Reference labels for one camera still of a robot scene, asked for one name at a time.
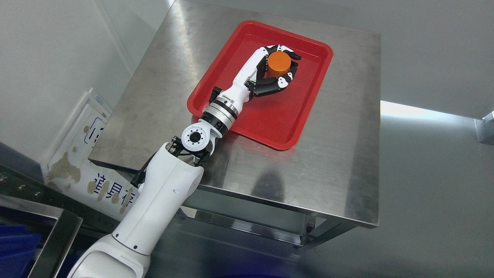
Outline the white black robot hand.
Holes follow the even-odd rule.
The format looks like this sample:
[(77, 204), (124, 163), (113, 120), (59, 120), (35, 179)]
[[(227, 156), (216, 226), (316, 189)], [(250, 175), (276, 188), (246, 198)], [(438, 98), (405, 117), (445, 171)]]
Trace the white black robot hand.
[[(285, 53), (289, 57), (289, 71), (281, 77), (265, 78), (268, 58), (276, 53)], [(233, 105), (237, 114), (242, 112), (242, 106), (253, 97), (261, 97), (285, 90), (294, 79), (298, 63), (302, 57), (284, 45), (262, 46), (247, 60), (240, 69), (232, 85), (222, 91), (221, 97), (226, 104)]]

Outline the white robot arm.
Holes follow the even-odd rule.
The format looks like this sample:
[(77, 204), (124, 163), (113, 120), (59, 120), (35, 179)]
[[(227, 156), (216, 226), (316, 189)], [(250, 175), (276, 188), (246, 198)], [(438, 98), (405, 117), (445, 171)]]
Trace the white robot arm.
[(145, 277), (159, 238), (203, 173), (202, 166), (172, 154), (171, 143), (163, 144), (147, 165), (144, 188), (125, 218), (83, 253), (68, 277)]

